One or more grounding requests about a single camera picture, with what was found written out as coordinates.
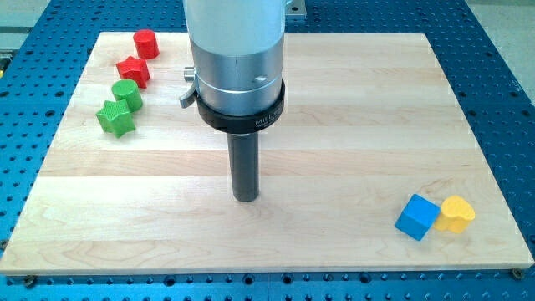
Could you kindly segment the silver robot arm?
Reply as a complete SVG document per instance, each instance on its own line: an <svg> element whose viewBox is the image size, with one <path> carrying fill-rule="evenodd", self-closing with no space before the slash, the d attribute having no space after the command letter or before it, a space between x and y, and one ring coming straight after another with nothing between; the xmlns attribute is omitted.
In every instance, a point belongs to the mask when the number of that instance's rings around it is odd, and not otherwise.
<svg viewBox="0 0 535 301"><path fill-rule="evenodd" d="M284 0L185 0L193 82L181 107L196 104L216 130L245 135L282 114Z"/></svg>

